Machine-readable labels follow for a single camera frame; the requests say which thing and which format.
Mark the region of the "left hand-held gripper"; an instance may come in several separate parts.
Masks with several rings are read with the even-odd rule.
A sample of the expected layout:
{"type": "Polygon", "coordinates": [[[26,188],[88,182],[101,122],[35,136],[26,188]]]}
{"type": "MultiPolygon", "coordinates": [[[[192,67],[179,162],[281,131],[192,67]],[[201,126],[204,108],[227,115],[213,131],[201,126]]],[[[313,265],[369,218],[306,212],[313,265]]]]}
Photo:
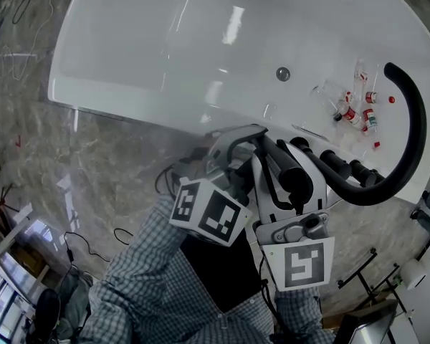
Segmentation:
{"type": "Polygon", "coordinates": [[[246,208],[251,162],[233,168],[233,152],[267,131],[257,124],[215,130],[179,160],[171,174],[178,192],[170,224],[193,237],[231,246],[252,216],[246,208]]]}

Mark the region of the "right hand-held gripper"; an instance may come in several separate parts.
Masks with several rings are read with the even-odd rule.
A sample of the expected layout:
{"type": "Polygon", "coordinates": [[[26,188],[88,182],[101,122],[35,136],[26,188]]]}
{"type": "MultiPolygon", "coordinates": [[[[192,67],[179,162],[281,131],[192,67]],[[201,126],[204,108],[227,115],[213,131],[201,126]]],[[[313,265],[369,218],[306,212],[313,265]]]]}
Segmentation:
{"type": "Polygon", "coordinates": [[[254,190],[259,221],[254,233],[272,281],[280,292],[326,285],[330,281],[335,239],[329,236],[327,224],[327,184],[317,166],[300,149],[284,140],[290,154],[312,181],[310,200],[303,215],[296,216],[289,201],[280,201],[272,172],[260,150],[252,156],[254,190]]]}

